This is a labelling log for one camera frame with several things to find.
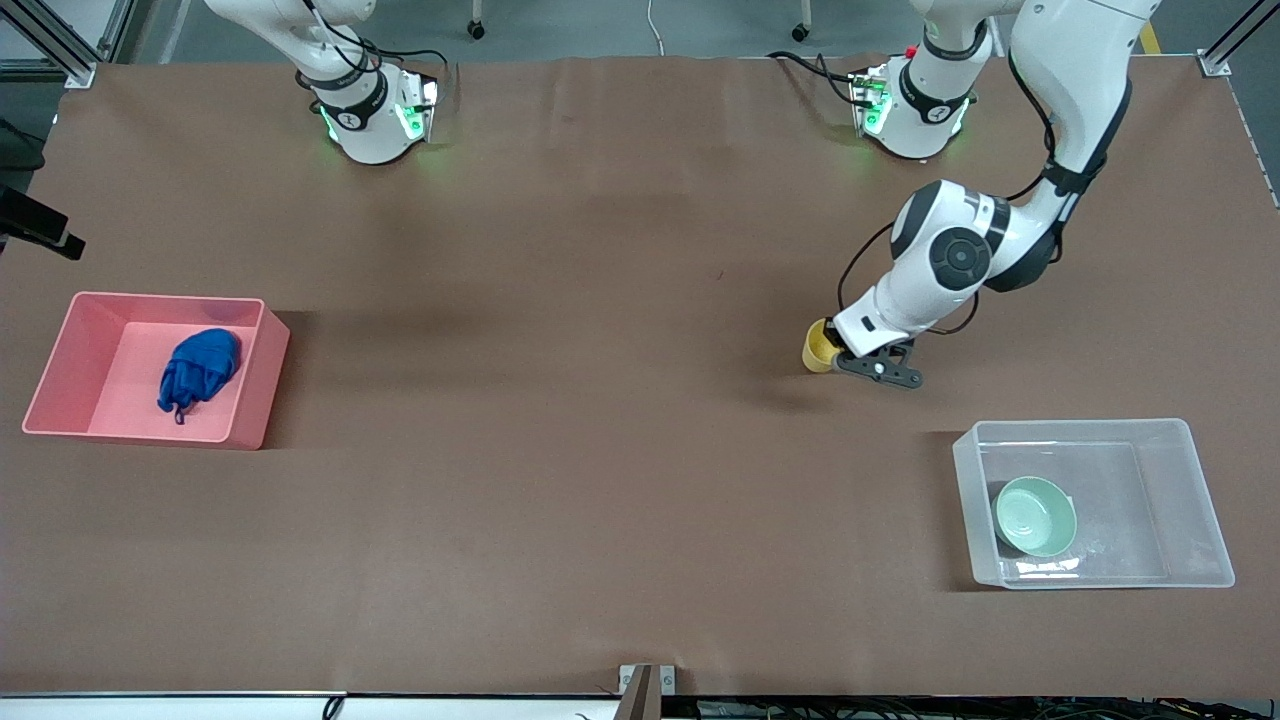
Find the yellow plastic cup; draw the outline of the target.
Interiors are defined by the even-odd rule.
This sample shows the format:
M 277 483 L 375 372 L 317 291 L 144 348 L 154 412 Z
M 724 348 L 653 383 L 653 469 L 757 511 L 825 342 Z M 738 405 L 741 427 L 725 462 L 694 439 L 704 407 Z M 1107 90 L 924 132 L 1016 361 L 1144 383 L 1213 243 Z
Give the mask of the yellow plastic cup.
M 805 333 L 801 357 L 804 366 L 810 373 L 831 373 L 835 368 L 835 360 L 840 356 L 832 354 L 832 347 L 827 342 L 827 319 L 820 318 L 812 323 Z

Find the blue cloth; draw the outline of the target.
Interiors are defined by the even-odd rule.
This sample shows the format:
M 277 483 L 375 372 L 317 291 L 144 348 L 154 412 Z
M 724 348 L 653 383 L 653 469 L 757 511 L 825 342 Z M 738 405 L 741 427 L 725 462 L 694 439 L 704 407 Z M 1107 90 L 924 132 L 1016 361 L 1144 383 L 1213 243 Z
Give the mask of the blue cloth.
M 172 414 L 177 425 L 198 404 L 212 400 L 241 365 L 241 342 L 223 328 L 201 331 L 179 342 L 160 379 L 157 406 Z

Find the mint green bowl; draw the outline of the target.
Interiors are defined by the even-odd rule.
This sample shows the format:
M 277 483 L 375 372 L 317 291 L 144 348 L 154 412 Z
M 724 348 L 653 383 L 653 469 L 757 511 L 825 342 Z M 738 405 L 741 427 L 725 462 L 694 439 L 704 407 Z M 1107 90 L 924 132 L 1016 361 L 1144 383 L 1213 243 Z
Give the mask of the mint green bowl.
M 1073 498 L 1042 477 L 1005 483 L 991 503 L 995 534 L 1021 555 L 1048 559 L 1066 552 L 1076 538 Z

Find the clear plastic storage box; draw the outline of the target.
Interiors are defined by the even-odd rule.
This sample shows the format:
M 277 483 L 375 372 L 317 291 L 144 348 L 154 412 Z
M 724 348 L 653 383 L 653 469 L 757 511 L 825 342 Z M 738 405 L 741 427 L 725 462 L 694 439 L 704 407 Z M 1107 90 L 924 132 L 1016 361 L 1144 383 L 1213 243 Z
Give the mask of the clear plastic storage box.
M 1189 425 L 1176 418 L 978 421 L 952 446 L 972 574 L 1009 591 L 1228 588 L 1235 573 Z M 1076 538 L 1038 559 L 995 534 L 1019 477 L 1074 501 Z

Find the pink plastic bin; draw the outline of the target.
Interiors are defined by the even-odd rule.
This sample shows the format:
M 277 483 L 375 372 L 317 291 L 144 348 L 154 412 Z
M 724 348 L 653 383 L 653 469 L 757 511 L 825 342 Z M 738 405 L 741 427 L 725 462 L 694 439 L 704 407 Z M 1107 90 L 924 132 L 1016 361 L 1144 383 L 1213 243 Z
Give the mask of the pink plastic bin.
M 178 423 L 157 405 L 174 348 L 202 331 L 237 340 L 237 370 Z M 116 445 L 257 450 L 291 332 L 261 299 L 79 292 L 70 301 L 22 429 Z

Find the dashed table edge strip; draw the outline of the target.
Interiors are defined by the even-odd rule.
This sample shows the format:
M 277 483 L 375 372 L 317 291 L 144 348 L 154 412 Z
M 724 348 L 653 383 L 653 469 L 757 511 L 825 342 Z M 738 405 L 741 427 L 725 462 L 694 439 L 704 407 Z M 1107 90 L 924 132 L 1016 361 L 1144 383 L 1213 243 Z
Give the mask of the dashed table edge strip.
M 1251 145 L 1251 151 L 1253 152 L 1256 164 L 1260 168 L 1260 174 L 1261 174 L 1261 178 L 1263 181 L 1265 188 L 1266 188 L 1266 191 L 1268 193 L 1271 204 L 1275 206 L 1277 214 L 1280 214 L 1280 197 L 1276 195 L 1276 191 L 1275 191 L 1272 181 L 1270 178 L 1267 167 L 1265 164 L 1265 160 L 1261 156 L 1260 147 L 1258 147 L 1258 145 L 1256 142 L 1254 133 L 1253 133 L 1253 129 L 1251 127 L 1251 123 L 1245 118 L 1244 108 L 1242 106 L 1239 95 L 1235 91 L 1234 83 L 1230 79 L 1228 81 L 1228 87 L 1231 91 L 1231 99 L 1235 102 L 1236 113 L 1240 117 L 1242 127 L 1243 127 L 1243 129 L 1245 132 L 1245 137 L 1248 138 L 1248 142 Z

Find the aluminium frame post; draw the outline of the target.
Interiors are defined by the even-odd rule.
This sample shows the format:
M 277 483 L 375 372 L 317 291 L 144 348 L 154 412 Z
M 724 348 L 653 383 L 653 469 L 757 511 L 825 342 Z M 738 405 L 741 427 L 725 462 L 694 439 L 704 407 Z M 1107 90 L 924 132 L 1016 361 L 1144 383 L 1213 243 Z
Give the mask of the aluminium frame post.
M 1280 13 L 1280 0 L 1253 0 L 1210 47 L 1197 51 L 1202 74 L 1210 78 L 1230 76 L 1231 56 L 1277 13 Z
M 120 51 L 138 0 L 0 0 L 0 81 L 88 88 Z

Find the metal table edge bracket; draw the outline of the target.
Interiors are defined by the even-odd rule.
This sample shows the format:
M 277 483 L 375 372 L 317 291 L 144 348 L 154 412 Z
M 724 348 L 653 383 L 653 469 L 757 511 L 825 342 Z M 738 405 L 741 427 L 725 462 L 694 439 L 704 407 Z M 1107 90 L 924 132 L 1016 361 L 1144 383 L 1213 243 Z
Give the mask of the metal table edge bracket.
M 632 664 L 620 667 L 620 702 L 613 720 L 663 720 L 663 700 L 676 696 L 677 667 Z

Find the white table edge rail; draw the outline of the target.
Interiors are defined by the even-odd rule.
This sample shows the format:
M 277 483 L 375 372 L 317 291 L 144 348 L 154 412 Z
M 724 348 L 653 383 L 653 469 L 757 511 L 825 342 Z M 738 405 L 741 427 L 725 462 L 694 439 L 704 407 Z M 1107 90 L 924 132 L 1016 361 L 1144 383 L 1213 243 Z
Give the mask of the white table edge rail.
M 0 720 L 612 720 L 612 694 L 0 692 Z

